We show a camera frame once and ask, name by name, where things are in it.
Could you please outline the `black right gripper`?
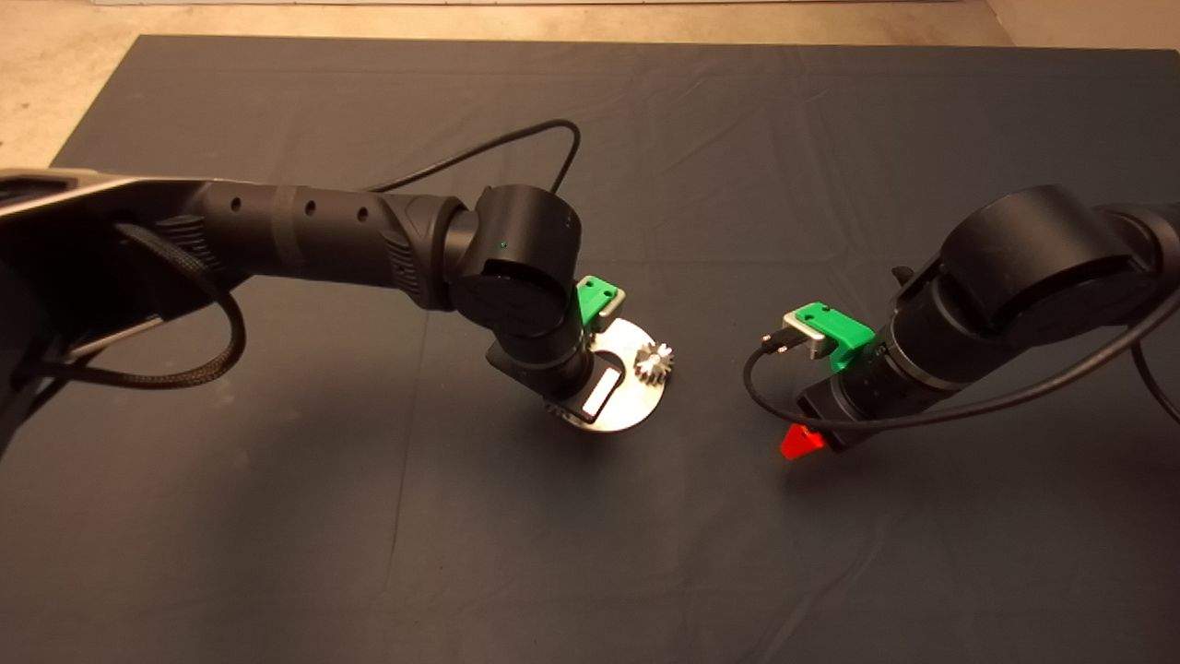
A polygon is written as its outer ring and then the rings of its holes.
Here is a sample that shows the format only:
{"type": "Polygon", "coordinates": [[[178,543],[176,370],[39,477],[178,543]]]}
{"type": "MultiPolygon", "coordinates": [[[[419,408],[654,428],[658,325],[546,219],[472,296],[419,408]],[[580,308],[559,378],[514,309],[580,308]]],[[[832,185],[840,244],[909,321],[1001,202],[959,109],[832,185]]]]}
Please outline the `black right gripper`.
{"type": "MultiPolygon", "coordinates": [[[[809,419],[824,421],[868,421],[871,416],[865,415],[856,407],[850,397],[844,393],[843,382],[838,374],[826,375],[825,379],[804,388],[796,396],[796,406],[802,415],[809,419]]],[[[798,459],[809,455],[814,451],[830,448],[835,454],[844,451],[852,451],[857,445],[864,443],[868,438],[876,438],[881,429],[868,429],[853,432],[847,429],[814,432],[809,426],[792,423],[785,430],[784,440],[780,443],[780,454],[785,459],[798,459]]]]}

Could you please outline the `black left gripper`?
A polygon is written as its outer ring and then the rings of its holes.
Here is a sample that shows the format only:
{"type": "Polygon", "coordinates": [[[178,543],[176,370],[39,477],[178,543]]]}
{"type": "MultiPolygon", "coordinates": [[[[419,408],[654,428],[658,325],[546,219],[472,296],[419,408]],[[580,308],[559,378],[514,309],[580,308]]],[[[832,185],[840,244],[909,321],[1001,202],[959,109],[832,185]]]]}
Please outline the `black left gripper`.
{"type": "Polygon", "coordinates": [[[489,364],[539,395],[549,410],[572,418],[573,425],[594,425],[623,381],[622,361],[611,351],[581,348],[572,357],[539,367],[510,359],[502,346],[490,346],[489,364]]]}

